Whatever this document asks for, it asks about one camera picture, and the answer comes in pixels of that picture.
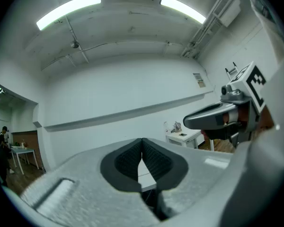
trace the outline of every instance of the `table leg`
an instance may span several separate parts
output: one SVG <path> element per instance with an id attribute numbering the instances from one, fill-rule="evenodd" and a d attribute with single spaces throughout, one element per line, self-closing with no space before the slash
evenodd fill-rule
<path id="1" fill-rule="evenodd" d="M 21 163 L 20 163 L 20 160 L 19 160 L 19 155 L 18 155 L 18 153 L 17 153 L 16 155 L 17 155 L 17 159 L 18 159 L 18 163 L 19 163 L 20 170 L 21 170 L 21 172 L 22 172 L 22 175 L 24 175 L 24 172 L 23 172 L 23 170 L 22 170 L 22 166 L 21 166 Z"/>
<path id="2" fill-rule="evenodd" d="M 38 163 L 37 163 L 37 160 L 36 160 L 36 156 L 35 156 L 35 152 L 34 152 L 34 151 L 33 151 L 33 154 L 34 154 L 34 159 L 35 159 L 35 163 L 36 163 L 37 169 L 39 169 L 39 166 L 38 166 Z"/>
<path id="3" fill-rule="evenodd" d="M 213 140 L 209 140 L 209 142 L 210 142 L 210 150 L 214 151 Z"/>
<path id="4" fill-rule="evenodd" d="M 15 162 L 15 157 L 14 157 L 14 152 L 11 152 L 11 156 L 13 157 L 15 168 L 17 168 L 16 162 Z"/>
<path id="5" fill-rule="evenodd" d="M 197 139 L 196 139 L 196 138 L 194 139 L 194 146 L 195 146 L 195 149 L 199 149 L 199 148 L 198 148 L 198 142 L 197 142 Z"/>
<path id="6" fill-rule="evenodd" d="M 27 153 L 26 153 L 26 156 L 27 156 L 27 162 L 28 162 L 28 164 L 30 165 L 29 160 L 28 160 L 28 155 L 27 155 Z"/>

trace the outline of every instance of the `wooden floor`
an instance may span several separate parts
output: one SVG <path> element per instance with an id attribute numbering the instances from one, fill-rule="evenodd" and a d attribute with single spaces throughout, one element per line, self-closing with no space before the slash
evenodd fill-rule
<path id="1" fill-rule="evenodd" d="M 13 159 L 9 159 L 9 165 L 15 173 L 10 174 L 8 171 L 6 177 L 8 187 L 18 195 L 20 195 L 35 179 L 39 178 L 43 174 L 42 170 L 38 170 L 36 166 L 32 164 L 25 164 L 24 160 L 21 159 L 20 162 L 24 175 L 21 173 L 18 162 L 16 161 L 17 168 L 15 168 Z"/>
<path id="2" fill-rule="evenodd" d="M 229 142 L 229 140 L 214 140 L 213 141 L 214 151 L 229 152 L 233 153 L 235 148 Z M 209 140 L 205 140 L 205 143 L 198 147 L 199 149 L 210 150 Z"/>

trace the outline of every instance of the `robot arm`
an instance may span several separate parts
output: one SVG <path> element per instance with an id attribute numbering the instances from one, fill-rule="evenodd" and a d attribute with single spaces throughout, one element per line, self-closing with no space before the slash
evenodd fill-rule
<path id="1" fill-rule="evenodd" d="M 265 102 L 260 90 L 266 80 L 258 67 L 251 62 L 244 67 L 227 85 L 222 87 L 220 102 L 209 105 L 197 112 L 187 115 L 183 123 L 189 129 L 202 129 L 213 139 L 229 139 L 234 147 L 239 142 L 250 139 L 256 129 Z M 248 108 L 248 121 L 238 121 L 238 108 Z M 229 121 L 223 120 L 228 113 Z"/>

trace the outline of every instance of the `fluorescent light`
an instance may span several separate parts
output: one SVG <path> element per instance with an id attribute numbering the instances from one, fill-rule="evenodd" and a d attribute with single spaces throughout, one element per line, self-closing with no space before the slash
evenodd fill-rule
<path id="1" fill-rule="evenodd" d="M 192 9 L 188 5 L 182 2 L 179 2 L 177 0 L 161 0 L 160 4 L 166 7 L 178 10 L 181 13 L 185 13 L 186 15 L 192 17 L 193 19 L 197 20 L 201 24 L 204 23 L 204 21 L 206 20 L 206 18 L 200 13 L 198 13 L 196 10 Z"/>
<path id="2" fill-rule="evenodd" d="M 44 29 L 50 23 L 56 21 L 62 16 L 71 13 L 75 10 L 101 3 L 101 0 L 72 0 L 67 3 L 64 3 L 60 7 L 57 7 L 53 11 L 46 14 L 42 19 L 37 22 L 37 26 L 40 30 Z"/>

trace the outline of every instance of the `white table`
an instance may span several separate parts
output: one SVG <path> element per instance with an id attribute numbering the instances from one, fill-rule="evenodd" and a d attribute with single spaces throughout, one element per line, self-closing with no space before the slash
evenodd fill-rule
<path id="1" fill-rule="evenodd" d="M 19 167 L 20 167 L 20 170 L 21 170 L 23 175 L 24 175 L 24 172 L 22 170 L 22 166 L 21 166 L 21 163 L 20 163 L 20 160 L 19 160 L 19 154 L 24 154 L 25 163 L 26 163 L 26 158 L 27 158 L 27 161 L 28 161 L 28 164 L 29 164 L 27 153 L 30 153 L 30 152 L 33 153 L 37 169 L 39 169 L 34 149 L 31 149 L 31 148 L 26 148 L 26 149 L 25 148 L 16 148 L 15 146 L 13 146 L 13 148 L 11 148 L 11 155 L 13 156 L 13 161 L 14 161 L 14 164 L 15 164 L 15 168 L 17 168 L 16 162 L 15 162 L 15 156 L 17 156 Z"/>
<path id="2" fill-rule="evenodd" d="M 167 139 L 169 143 L 173 143 L 173 141 L 181 143 L 182 146 L 187 147 L 187 143 L 193 141 L 194 148 L 198 149 L 197 137 L 201 135 L 201 131 L 182 131 L 182 132 L 174 132 L 167 135 Z M 213 140 L 210 140 L 210 149 L 213 149 Z"/>

